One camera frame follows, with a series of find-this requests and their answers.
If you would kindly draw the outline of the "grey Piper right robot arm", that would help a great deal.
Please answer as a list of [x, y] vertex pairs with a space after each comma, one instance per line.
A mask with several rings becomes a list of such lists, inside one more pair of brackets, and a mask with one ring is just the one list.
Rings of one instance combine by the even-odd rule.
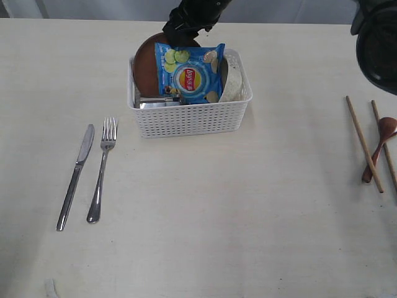
[[[374, 86], [396, 94], [396, 1], [356, 1], [350, 34], [356, 57]], [[169, 14], [163, 32], [174, 46], [187, 45], [200, 30], [210, 31], [229, 1], [181, 1]]]

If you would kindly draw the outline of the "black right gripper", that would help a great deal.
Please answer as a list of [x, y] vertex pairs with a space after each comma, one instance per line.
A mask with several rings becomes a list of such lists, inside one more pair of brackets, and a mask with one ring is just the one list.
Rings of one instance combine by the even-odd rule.
[[172, 47], [200, 47], [199, 30], [210, 31], [231, 0], [183, 0], [169, 14], [163, 27]]

